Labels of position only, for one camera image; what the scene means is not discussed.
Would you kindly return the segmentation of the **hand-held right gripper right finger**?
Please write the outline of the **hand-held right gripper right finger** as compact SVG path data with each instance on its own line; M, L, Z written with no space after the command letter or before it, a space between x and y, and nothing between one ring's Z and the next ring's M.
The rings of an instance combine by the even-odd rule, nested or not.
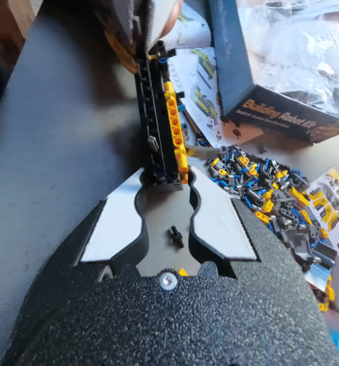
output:
M200 263L205 261L257 261L230 194L194 166L189 167L189 250Z

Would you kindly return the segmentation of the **grey desk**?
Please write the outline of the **grey desk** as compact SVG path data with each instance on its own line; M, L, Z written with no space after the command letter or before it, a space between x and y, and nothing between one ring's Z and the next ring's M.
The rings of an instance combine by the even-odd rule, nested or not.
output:
M103 40L39 16L0 104L0 365L339 365L299 266L231 202L261 261L231 274L99 281L111 259L80 262L112 193L134 171L139 112L109 101L108 132L92 120Z

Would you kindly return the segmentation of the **clear plastic wrapping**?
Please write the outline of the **clear plastic wrapping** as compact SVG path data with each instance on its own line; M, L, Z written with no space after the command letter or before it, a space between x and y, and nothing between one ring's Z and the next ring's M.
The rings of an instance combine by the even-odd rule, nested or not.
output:
M256 84L339 117L339 1L237 1Z

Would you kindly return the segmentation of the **grey curved panel brick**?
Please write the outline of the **grey curved panel brick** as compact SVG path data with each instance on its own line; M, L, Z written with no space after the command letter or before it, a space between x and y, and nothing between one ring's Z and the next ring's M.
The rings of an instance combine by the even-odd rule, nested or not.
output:
M201 160L215 159L224 154L220 148L207 148L196 145L190 145L185 141L185 150L187 157L199 158Z

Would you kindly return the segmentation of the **yellow black brick model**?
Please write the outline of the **yellow black brick model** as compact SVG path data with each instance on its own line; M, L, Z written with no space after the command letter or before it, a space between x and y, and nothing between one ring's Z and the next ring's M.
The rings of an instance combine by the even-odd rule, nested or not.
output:
M133 56L112 31L105 30L105 37L135 77L144 146L144 184L161 193L180 191L188 183L189 167L178 111L178 99L184 93L175 92L169 76L168 60L176 56L176 49L167 49L163 41L158 41L149 54Z

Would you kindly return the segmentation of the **pile of small building bricks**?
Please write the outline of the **pile of small building bricks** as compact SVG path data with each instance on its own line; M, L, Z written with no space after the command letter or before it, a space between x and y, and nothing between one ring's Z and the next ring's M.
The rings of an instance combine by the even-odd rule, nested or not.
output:
M236 144L207 152L204 159L211 180L230 198L240 199L290 250L302 271L310 273L319 309L339 312L332 288L337 251L328 245L327 230L307 212L312 203L307 177Z

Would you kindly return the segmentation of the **wooden furniture leg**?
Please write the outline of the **wooden furniture leg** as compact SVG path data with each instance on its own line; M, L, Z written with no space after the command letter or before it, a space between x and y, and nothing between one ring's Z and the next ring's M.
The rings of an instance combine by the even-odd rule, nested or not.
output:
M35 20L29 0L0 0L0 63L13 69Z

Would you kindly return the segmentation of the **blue cardboard kit box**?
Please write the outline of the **blue cardboard kit box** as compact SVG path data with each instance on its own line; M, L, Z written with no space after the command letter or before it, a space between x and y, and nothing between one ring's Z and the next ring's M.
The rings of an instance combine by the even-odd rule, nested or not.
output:
M237 1L211 1L222 120L320 143L339 135L339 117L256 84Z

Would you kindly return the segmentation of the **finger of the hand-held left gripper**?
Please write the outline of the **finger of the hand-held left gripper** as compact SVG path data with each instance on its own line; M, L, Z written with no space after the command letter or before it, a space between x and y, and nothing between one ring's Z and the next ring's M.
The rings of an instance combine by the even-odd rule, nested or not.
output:
M162 32L173 13L175 3L174 0L148 1L148 12L145 17L145 51L150 51L163 37Z
M137 53L137 43L141 31L141 0L113 0L114 34L132 55Z

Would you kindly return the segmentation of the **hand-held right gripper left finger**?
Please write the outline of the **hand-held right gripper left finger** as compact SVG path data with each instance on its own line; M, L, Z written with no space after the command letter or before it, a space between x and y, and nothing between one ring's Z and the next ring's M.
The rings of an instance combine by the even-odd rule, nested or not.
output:
M103 202L80 262L107 262L114 268L139 264L149 251L146 200L144 168L140 168Z

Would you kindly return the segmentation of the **yellow sticker sheet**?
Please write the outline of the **yellow sticker sheet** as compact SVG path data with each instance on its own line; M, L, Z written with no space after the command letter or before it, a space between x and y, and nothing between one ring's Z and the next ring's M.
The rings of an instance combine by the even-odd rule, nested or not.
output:
M328 234L328 241L339 257L339 173L328 169L307 190L310 209Z

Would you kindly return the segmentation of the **black axle pin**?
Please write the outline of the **black axle pin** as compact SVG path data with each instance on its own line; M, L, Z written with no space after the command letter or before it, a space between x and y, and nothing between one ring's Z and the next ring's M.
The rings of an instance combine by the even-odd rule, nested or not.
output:
M183 236L182 234L177 230L176 226L171 226L169 235L172 239L172 242L180 249L184 248L184 242L183 242Z

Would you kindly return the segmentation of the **person's left hand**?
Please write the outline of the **person's left hand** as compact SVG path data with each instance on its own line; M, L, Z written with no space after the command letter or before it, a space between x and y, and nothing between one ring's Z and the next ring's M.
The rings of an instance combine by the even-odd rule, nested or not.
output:
M166 36L173 29L181 11L182 11L182 5L183 5L183 0L178 0L174 4L172 12L167 18L167 22L165 23L165 25L163 27L163 30L159 36L159 39Z

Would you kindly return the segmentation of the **instruction booklet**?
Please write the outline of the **instruction booklet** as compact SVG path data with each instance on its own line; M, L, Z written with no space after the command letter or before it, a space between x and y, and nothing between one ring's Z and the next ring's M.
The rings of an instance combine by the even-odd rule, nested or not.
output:
M249 124L237 127L221 121L217 64L211 47L211 31L206 20L188 4L173 29L162 39L167 48L175 48L176 56L168 61L170 81L176 92L184 92L181 103L193 128L200 131L215 148L243 144L263 134Z

